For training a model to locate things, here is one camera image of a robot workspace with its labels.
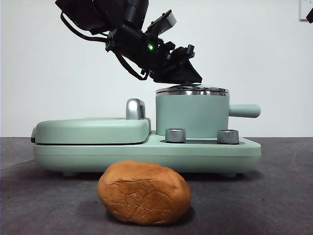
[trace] green led light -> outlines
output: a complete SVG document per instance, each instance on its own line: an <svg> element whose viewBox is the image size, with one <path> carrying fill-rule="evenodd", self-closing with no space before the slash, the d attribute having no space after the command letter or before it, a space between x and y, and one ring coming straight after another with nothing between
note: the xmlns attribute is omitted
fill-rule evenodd
<svg viewBox="0 0 313 235"><path fill-rule="evenodd" d="M149 48L149 50L153 50L154 49L154 47L153 47L153 45L152 44L148 44L148 48Z"/></svg>

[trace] mint green pot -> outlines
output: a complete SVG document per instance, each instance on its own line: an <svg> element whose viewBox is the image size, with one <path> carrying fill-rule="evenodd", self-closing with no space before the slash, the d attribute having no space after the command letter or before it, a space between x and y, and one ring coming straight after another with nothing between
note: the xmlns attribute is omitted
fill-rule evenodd
<svg viewBox="0 0 313 235"><path fill-rule="evenodd" d="M179 86L156 92L156 134L183 128L187 138L216 138L228 129L228 117L257 118L258 105L229 105L229 91L202 86Z"/></svg>

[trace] pot handle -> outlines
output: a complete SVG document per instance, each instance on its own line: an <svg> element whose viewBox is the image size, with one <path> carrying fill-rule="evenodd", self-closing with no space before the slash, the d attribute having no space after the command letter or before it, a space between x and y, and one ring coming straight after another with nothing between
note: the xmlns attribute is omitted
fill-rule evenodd
<svg viewBox="0 0 313 235"><path fill-rule="evenodd" d="M257 118L261 108L257 104L233 104L229 106L230 117Z"/></svg>

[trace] brown bread loaf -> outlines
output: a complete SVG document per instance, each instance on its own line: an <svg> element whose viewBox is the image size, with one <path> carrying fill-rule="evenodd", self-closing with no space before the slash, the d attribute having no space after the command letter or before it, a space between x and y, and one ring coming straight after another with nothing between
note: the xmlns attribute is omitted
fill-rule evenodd
<svg viewBox="0 0 313 235"><path fill-rule="evenodd" d="M191 199L190 188L178 173L134 161L111 165L99 180L98 195L115 218L141 225L176 222Z"/></svg>

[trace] silver knob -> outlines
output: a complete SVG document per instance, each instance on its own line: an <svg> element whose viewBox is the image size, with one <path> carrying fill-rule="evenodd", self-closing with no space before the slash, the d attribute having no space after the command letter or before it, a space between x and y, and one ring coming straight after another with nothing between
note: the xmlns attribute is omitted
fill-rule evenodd
<svg viewBox="0 0 313 235"><path fill-rule="evenodd" d="M178 128L166 129L165 140L170 143L185 143L186 130Z"/></svg>
<svg viewBox="0 0 313 235"><path fill-rule="evenodd" d="M217 142L239 144L239 132L237 130L220 130L217 132Z"/></svg>
<svg viewBox="0 0 313 235"><path fill-rule="evenodd" d="M126 104L126 120L140 120L145 117L145 103L140 99L129 99Z"/></svg>

